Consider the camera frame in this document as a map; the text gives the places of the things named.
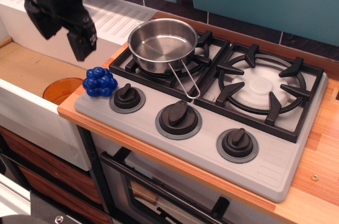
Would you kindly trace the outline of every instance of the burner grate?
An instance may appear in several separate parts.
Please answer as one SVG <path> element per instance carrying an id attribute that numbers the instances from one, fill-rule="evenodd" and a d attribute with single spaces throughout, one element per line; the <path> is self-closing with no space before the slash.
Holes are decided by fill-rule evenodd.
<path id="1" fill-rule="evenodd" d="M 203 54 L 195 54 L 192 62 L 188 65 L 191 75 L 195 78 L 195 82 L 200 89 L 208 71 L 214 63 L 217 63 L 230 47 L 228 40 L 222 40 L 212 36 L 212 32 L 206 31 L 204 34 L 198 33 L 199 39 L 197 48 L 202 48 Z M 209 58 L 209 47 L 215 45 L 220 47 L 219 52 L 215 57 Z M 166 93 L 173 97 L 192 101 L 186 96 L 180 87 L 176 85 L 177 81 L 174 74 L 154 74 L 144 71 L 138 67 L 132 58 L 131 51 L 127 48 L 121 55 L 119 55 L 110 65 L 111 73 L 122 76 L 139 84 L 151 87 L 157 91 Z M 188 74 L 185 71 L 178 71 L 179 78 L 185 78 Z M 195 96 L 195 87 L 189 86 L 187 91 L 189 95 Z"/>
<path id="2" fill-rule="evenodd" d="M 236 67 L 237 63 L 241 61 L 243 63 L 246 62 L 249 68 L 255 69 L 257 61 L 259 60 L 264 61 L 264 65 L 266 66 L 278 66 L 281 70 L 279 77 L 293 77 L 298 82 L 298 87 L 285 84 L 280 85 L 281 89 L 295 97 L 288 105 L 282 106 L 271 91 L 268 93 L 267 97 L 270 104 L 269 109 L 253 108 L 234 97 L 234 95 L 245 86 L 244 82 L 225 85 L 225 76 L 244 74 L 242 69 Z M 217 64 L 216 70 L 214 70 L 209 78 L 206 79 L 201 88 L 201 96 L 194 100 L 194 103 L 212 112 L 216 112 L 225 117 L 229 117 L 248 126 L 295 143 L 297 142 L 300 130 L 307 116 L 313 95 L 318 87 L 323 72 L 324 70 L 321 68 L 304 64 L 301 58 L 291 60 L 260 51 L 259 46 L 255 44 L 251 47 L 247 47 L 234 43 L 227 54 L 225 54 Z M 311 83 L 313 85 L 308 85 L 310 82 L 307 83 L 305 81 L 305 75 L 312 75 L 312 77 L 315 78 Z M 216 97 L 216 100 L 210 100 L 207 97 L 210 96 L 209 89 L 216 80 L 219 84 L 220 94 Z M 301 107 L 302 112 L 294 131 L 276 124 L 275 121 L 281 114 L 292 112 L 297 107 Z"/>

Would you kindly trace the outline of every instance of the oven handle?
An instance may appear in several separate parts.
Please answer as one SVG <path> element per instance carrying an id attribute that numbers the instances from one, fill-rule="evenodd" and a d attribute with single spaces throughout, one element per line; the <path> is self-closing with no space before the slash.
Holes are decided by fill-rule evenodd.
<path id="1" fill-rule="evenodd" d="M 229 206 L 229 201 L 227 199 L 220 197 L 217 203 L 215 204 L 215 206 L 213 207 L 211 213 L 208 213 L 198 208 L 193 203 L 188 202 L 186 199 L 182 198 L 181 196 L 168 190 L 160 183 L 153 181 L 149 177 L 143 175 L 142 173 L 136 171 L 134 168 L 123 163 L 125 158 L 127 158 L 127 156 L 130 153 L 131 153 L 130 150 L 124 147 L 121 147 L 114 156 L 109 155 L 107 152 L 101 153 L 100 160 L 104 162 L 105 164 L 109 165 L 110 167 L 116 169 L 119 173 L 138 182 L 145 188 L 169 200 L 175 205 L 178 205 L 185 211 L 192 213 L 194 216 L 199 217 L 203 221 L 207 221 L 207 223 L 212 223 L 212 224 L 226 224 L 221 219 Z"/>

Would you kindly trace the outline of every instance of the frying pan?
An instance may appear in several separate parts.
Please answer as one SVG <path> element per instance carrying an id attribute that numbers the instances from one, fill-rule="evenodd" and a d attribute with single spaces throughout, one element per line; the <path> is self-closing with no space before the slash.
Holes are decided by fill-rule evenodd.
<path id="1" fill-rule="evenodd" d="M 128 47 L 134 61 L 145 71 L 173 73 L 188 98 L 200 96 L 200 90 L 186 65 L 194 56 L 198 36 L 193 27 L 176 19 L 155 19 L 145 22 L 130 33 Z M 190 96 L 179 80 L 176 71 L 185 69 L 197 89 L 197 96 Z"/>

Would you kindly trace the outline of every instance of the screw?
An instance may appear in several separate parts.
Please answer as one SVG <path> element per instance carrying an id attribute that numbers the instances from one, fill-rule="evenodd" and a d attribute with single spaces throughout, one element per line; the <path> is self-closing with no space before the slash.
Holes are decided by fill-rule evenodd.
<path id="1" fill-rule="evenodd" d="M 86 16 L 86 17 L 83 18 L 83 23 L 88 23 L 89 20 L 90 20 L 90 19 L 88 18 L 88 16 Z"/>
<path id="2" fill-rule="evenodd" d="M 62 217 L 62 216 L 56 216 L 56 218 L 55 218 L 55 223 L 56 224 L 60 224 L 60 223 L 62 223 L 64 221 L 64 217 Z"/>
<path id="3" fill-rule="evenodd" d="M 318 175 L 314 175 L 314 176 L 312 176 L 312 178 L 311 178 L 313 181 L 315 181 L 315 182 L 317 182 L 317 181 L 319 181 L 319 177 L 318 177 Z"/>

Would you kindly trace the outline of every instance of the orange bowl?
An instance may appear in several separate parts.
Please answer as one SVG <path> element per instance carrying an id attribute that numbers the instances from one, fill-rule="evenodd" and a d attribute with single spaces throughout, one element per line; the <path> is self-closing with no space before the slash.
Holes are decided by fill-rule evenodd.
<path id="1" fill-rule="evenodd" d="M 81 78 L 64 78 L 53 82 L 43 91 L 42 97 L 45 100 L 60 105 L 68 98 L 79 86 L 81 86 L 83 79 Z"/>

